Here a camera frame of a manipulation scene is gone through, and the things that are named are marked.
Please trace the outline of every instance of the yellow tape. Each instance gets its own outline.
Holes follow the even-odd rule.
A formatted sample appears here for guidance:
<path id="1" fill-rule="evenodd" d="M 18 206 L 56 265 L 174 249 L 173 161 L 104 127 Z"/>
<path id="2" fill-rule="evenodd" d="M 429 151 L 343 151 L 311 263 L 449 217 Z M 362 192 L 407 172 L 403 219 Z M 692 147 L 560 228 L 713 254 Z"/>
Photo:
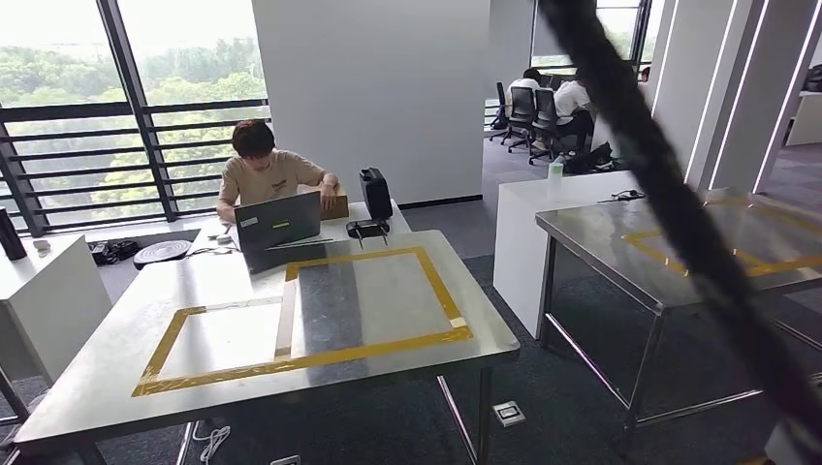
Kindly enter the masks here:
<path id="1" fill-rule="evenodd" d="M 710 205 L 735 205 L 744 208 L 751 208 L 755 209 L 757 213 L 772 216 L 789 225 L 803 228 L 805 230 L 811 231 L 812 233 L 822 233 L 822 226 L 819 226 L 813 222 L 810 222 L 802 218 L 797 218 L 792 213 L 775 206 L 758 205 L 756 203 L 751 203 L 746 199 L 739 198 L 720 199 L 718 201 L 708 201 L 705 203 L 705 206 Z M 674 259 L 665 256 L 659 250 L 645 244 L 642 241 L 642 239 L 648 237 L 655 237 L 658 235 L 662 235 L 661 232 L 657 229 L 654 229 L 642 232 L 631 232 L 624 235 L 622 239 L 628 242 L 629 244 L 633 245 L 649 257 L 677 271 L 682 276 L 687 276 L 688 270 L 681 263 L 678 263 Z M 822 264 L 822 256 L 803 257 L 800 259 L 788 260 L 779 263 L 767 263 L 751 254 L 748 254 L 747 252 L 741 249 L 735 249 L 733 252 L 734 255 L 740 258 L 740 260 L 749 264 L 749 266 L 745 269 L 745 274 L 751 277 L 762 276 L 764 274 L 770 273 L 790 271 L 792 269 Z"/>
<path id="2" fill-rule="evenodd" d="M 177 339 L 179 332 L 182 330 L 183 324 L 185 324 L 185 319 L 188 318 L 189 315 L 198 315 L 204 313 L 205 311 L 205 307 L 189 307 L 174 312 L 172 321 L 169 323 L 169 327 L 166 329 L 163 337 L 160 338 L 160 343 L 157 344 L 157 349 L 154 351 L 154 355 L 152 355 L 148 360 L 148 365 L 145 367 L 145 370 L 143 370 L 142 376 L 140 377 L 140 382 L 138 383 L 137 389 L 133 395 L 142 395 L 141 393 L 138 393 L 141 386 L 146 383 L 151 383 L 157 379 L 157 376 L 160 374 L 160 370 L 163 369 L 163 365 L 166 364 L 166 359 L 172 351 L 174 341 Z"/>
<path id="3" fill-rule="evenodd" d="M 442 306 L 443 312 L 448 318 L 453 329 L 445 332 L 437 332 L 402 339 L 399 341 L 367 344 L 311 356 L 291 358 L 291 335 L 294 330 L 294 311 L 296 307 L 297 293 L 297 283 L 295 283 L 294 280 L 297 279 L 300 273 L 300 268 L 317 266 L 321 264 L 339 264 L 357 260 L 368 260 L 404 254 L 414 254 L 417 257 L 420 267 L 423 269 L 423 272 L 425 273 L 431 288 L 434 290 L 434 293 Z M 145 372 L 132 393 L 132 396 L 149 395 L 167 390 L 190 388 L 193 386 L 201 386 L 211 383 L 219 383 L 222 381 L 248 378 L 251 376 L 278 373 L 281 371 L 294 370 L 308 366 L 337 363 L 355 358 L 376 357 L 398 351 L 418 349 L 430 344 L 460 341 L 473 337 L 471 329 L 468 327 L 465 318 L 459 312 L 457 305 L 454 303 L 454 300 L 448 293 L 445 284 L 442 282 L 442 279 L 437 273 L 434 264 L 431 262 L 426 250 L 422 247 L 383 250 L 349 256 L 327 257 L 323 259 L 292 262 L 286 265 L 285 280 L 287 288 L 280 312 L 280 321 L 277 328 L 277 343 L 274 351 L 273 362 L 212 371 L 194 376 L 157 380 L 157 375 L 163 368 L 166 358 L 168 358 L 169 352 L 174 345 L 174 341 L 179 335 L 183 323 L 185 323 L 185 319 L 189 315 L 203 313 L 206 310 L 205 307 L 183 309 L 174 314 L 172 323 L 169 325 L 169 328 L 160 340 L 160 344 L 157 346 L 157 350 L 151 357 L 148 366 L 146 366 Z"/>
<path id="4" fill-rule="evenodd" d="M 298 368 L 339 363 L 341 361 L 353 360 L 357 358 L 376 357 L 394 352 L 418 349 L 431 344 L 462 341 L 470 339 L 471 337 L 473 337 L 473 334 L 471 334 L 471 330 L 468 326 L 462 326 L 446 332 L 426 334 L 424 336 L 412 337 L 400 341 L 383 342 L 366 346 L 340 349 L 337 351 L 322 352 L 312 356 L 302 356 L 280 362 L 260 363 L 239 368 L 230 368 L 196 376 L 151 381 L 138 386 L 132 396 L 149 395 L 182 388 L 192 388 L 194 386 L 208 385 L 222 381 L 239 380 L 252 376 L 268 375 L 282 371 L 295 370 Z"/>
<path id="5" fill-rule="evenodd" d="M 659 234 L 659 231 L 657 231 L 656 234 L 648 235 L 649 233 L 650 232 L 633 232 L 631 234 L 624 235 L 622 237 L 622 239 L 624 241 L 628 242 L 629 244 L 633 245 L 634 247 L 636 247 L 637 249 L 639 249 L 641 252 L 648 255 L 649 257 L 657 260 L 661 264 L 664 264 L 664 265 L 668 266 L 673 271 L 676 271 L 677 273 L 681 274 L 682 276 L 687 276 L 688 271 L 679 262 L 677 262 L 676 260 L 674 260 L 670 257 L 667 257 L 662 252 L 654 249 L 653 247 L 651 247 L 649 245 L 646 245 L 642 241 L 643 237 L 651 237 L 652 235 Z"/>

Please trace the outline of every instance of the water bottle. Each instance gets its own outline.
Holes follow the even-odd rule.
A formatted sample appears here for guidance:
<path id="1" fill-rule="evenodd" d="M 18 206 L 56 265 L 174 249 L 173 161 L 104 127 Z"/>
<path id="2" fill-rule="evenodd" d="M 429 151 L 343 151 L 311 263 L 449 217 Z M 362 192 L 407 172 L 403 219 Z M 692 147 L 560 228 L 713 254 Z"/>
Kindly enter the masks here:
<path id="1" fill-rule="evenodd" d="M 0 244 L 3 245 L 3 250 L 6 251 L 9 260 L 20 260 L 26 256 L 20 236 L 17 235 L 15 225 L 12 224 L 9 212 L 4 206 L 0 206 Z"/>

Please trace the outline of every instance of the person sitting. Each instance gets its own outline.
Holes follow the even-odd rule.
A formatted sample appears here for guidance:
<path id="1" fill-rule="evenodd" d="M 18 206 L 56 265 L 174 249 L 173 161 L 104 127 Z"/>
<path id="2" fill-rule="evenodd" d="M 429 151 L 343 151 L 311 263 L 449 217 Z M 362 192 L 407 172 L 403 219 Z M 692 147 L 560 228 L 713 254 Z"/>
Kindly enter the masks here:
<path id="1" fill-rule="evenodd" d="M 505 115 L 511 116 L 511 110 L 514 107 L 514 98 L 511 96 L 511 87 L 530 87 L 534 90 L 541 88 L 539 84 L 542 75 L 535 68 L 528 68 L 522 73 L 522 77 L 511 82 L 508 90 L 505 92 Z"/>
<path id="2" fill-rule="evenodd" d="M 320 185 L 320 200 L 324 210 L 336 201 L 336 175 L 314 163 L 274 145 L 274 134 L 260 119 L 240 121 L 232 134 L 232 147 L 237 152 L 226 162 L 222 173 L 217 215 L 235 223 L 237 197 L 241 205 L 293 196 L 297 186 Z"/>
<path id="3" fill-rule="evenodd" d="M 578 80 L 562 83 L 553 93 L 553 104 L 556 108 L 556 129 L 562 136 L 576 136 L 577 153 L 585 149 L 585 140 L 593 135 L 593 119 L 590 98 L 583 84 Z M 545 150 L 545 144 L 537 140 L 534 147 Z"/>

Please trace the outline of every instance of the beige t-shirt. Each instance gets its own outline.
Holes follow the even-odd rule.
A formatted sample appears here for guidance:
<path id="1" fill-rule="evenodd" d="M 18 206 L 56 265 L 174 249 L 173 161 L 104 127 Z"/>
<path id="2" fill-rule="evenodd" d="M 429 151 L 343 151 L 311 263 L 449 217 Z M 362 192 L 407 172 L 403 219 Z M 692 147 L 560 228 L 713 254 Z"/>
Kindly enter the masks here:
<path id="1" fill-rule="evenodd" d="M 293 196 L 299 184 L 319 185 L 325 170 L 289 150 L 274 149 L 269 155 L 271 163 L 266 170 L 248 168 L 237 155 L 226 162 L 223 182 L 220 184 L 220 200 L 234 204 L 267 202 Z"/>

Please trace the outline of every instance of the office chair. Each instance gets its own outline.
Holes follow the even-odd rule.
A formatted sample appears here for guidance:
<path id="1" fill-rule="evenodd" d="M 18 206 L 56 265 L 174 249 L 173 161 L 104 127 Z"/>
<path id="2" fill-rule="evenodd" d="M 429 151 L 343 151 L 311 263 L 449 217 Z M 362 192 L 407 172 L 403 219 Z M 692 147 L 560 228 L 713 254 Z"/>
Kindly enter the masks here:
<path id="1" fill-rule="evenodd" d="M 553 75 L 542 75 L 540 77 L 540 87 L 549 88 L 551 87 L 551 81 L 553 80 Z"/>
<path id="2" fill-rule="evenodd" d="M 543 139 L 545 139 L 548 150 L 536 154 L 530 153 L 530 156 L 528 157 L 529 165 L 534 164 L 535 158 L 544 157 L 546 155 L 548 155 L 551 160 L 556 158 L 558 153 L 555 151 L 555 147 L 557 145 L 559 145 L 563 150 L 566 149 L 565 145 L 562 144 L 561 141 L 562 134 L 556 129 L 556 121 L 559 119 L 559 116 L 556 115 L 556 104 L 553 101 L 553 91 L 550 89 L 537 89 L 536 100 L 537 113 L 531 126 L 533 127 L 535 134 L 542 136 Z"/>
<path id="3" fill-rule="evenodd" d="M 493 127 L 496 123 L 505 123 L 505 125 L 508 126 L 508 116 L 505 114 L 505 87 L 502 86 L 502 82 L 498 82 L 496 84 L 496 96 L 499 98 L 499 109 L 496 111 L 496 117 L 490 125 Z M 508 134 L 507 128 L 505 131 L 500 131 L 492 135 L 489 140 L 493 140 L 493 138 L 497 136 L 503 136 L 506 134 Z"/>
<path id="4" fill-rule="evenodd" d="M 511 149 L 525 144 L 528 147 L 528 154 L 531 153 L 531 138 L 533 137 L 534 118 L 537 115 L 537 108 L 534 106 L 534 90 L 530 87 L 511 87 L 511 116 L 508 117 L 508 133 L 502 138 L 502 143 L 511 136 L 522 138 L 508 147 Z"/>

